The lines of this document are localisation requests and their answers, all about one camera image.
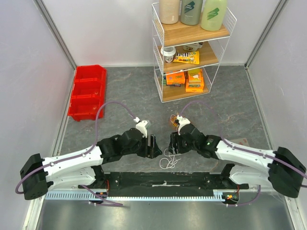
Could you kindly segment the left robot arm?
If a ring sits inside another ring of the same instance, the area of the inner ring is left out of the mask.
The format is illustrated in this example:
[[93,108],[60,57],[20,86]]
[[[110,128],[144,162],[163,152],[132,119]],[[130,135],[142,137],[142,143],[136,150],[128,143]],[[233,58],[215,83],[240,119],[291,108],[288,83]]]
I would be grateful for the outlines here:
[[130,154],[154,159],[162,151],[155,135],[145,135],[139,129],[131,128],[121,135],[104,138],[92,146],[62,156],[43,158],[37,153],[21,168],[21,181],[15,192],[22,194],[25,200],[34,200],[59,188],[101,188],[106,179],[102,165]]

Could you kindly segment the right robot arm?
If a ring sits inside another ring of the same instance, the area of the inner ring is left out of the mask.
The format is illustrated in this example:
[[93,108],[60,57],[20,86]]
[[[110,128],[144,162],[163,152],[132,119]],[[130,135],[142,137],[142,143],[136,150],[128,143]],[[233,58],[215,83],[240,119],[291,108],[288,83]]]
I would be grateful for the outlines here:
[[205,158],[234,162],[220,176],[224,188],[256,185],[297,198],[302,187],[305,166],[287,148],[277,150],[244,147],[215,135],[204,135],[193,124],[184,125],[170,135],[169,151],[184,154],[191,150]]

